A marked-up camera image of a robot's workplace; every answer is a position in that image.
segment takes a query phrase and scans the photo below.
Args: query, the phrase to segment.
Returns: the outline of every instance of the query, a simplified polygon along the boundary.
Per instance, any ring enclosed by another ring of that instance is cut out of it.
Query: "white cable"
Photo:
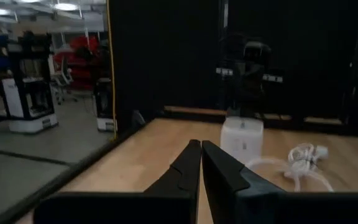
[[[310,143],[297,145],[288,154],[288,162],[274,158],[257,158],[247,162],[246,167],[251,169],[253,166],[261,164],[274,164],[280,166],[279,172],[283,172],[285,177],[291,178],[295,183],[295,192],[301,190],[300,178],[303,176],[312,177],[324,184],[324,186],[333,192],[334,189],[328,180],[314,170],[317,169],[317,161],[327,158],[328,150],[324,146],[314,146]]]

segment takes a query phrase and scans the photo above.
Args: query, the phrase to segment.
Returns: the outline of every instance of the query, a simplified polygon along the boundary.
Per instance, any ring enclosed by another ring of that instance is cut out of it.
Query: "wooden table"
[[[168,169],[190,139],[210,140],[219,145],[220,132],[220,124],[156,119],[61,191],[141,192]],[[358,138],[265,129],[262,155],[286,160],[289,150],[303,142],[328,147],[329,158],[318,166],[336,191],[358,191]],[[261,167],[257,172],[285,190],[294,188],[291,180],[274,172],[274,167]],[[202,173],[200,179],[198,223],[210,224]],[[302,180],[301,186],[303,191],[326,190],[309,179]],[[32,223],[31,213],[18,223]]]

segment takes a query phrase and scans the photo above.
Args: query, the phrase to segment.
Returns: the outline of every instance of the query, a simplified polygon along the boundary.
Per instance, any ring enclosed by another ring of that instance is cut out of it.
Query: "ceiling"
[[[59,0],[59,3],[72,3],[81,10],[58,11],[53,5],[58,0],[43,0],[35,3],[20,3],[18,0],[0,0],[0,8],[11,11],[0,16],[0,23],[11,24],[13,29],[25,24],[26,29],[43,27],[49,32],[76,32],[89,29],[104,30],[103,16],[106,13],[106,0]]]

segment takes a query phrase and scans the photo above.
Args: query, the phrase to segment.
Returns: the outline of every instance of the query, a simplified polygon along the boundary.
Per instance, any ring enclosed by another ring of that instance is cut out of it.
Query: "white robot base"
[[[9,122],[9,130],[15,133],[36,134],[58,124],[56,114],[43,116],[32,121],[14,120]]]
[[[98,130],[114,132],[115,131],[114,120],[111,118],[98,118]]]

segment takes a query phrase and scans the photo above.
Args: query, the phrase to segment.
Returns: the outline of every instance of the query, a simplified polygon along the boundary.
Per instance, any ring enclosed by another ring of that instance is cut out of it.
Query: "concrete floor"
[[[8,121],[0,123],[0,151],[76,163],[112,137],[98,131],[90,95],[55,104],[55,112],[59,126],[35,135],[12,133]]]
[[[67,168],[0,155],[0,213],[47,184]]]
[[[9,131],[8,121],[0,123],[0,152],[53,159],[75,164],[108,143],[112,133],[97,129],[96,108],[90,93],[78,102],[55,104],[59,125],[38,134]],[[4,109],[0,98],[0,111]],[[0,213],[28,197],[68,166],[32,161],[0,154]]]

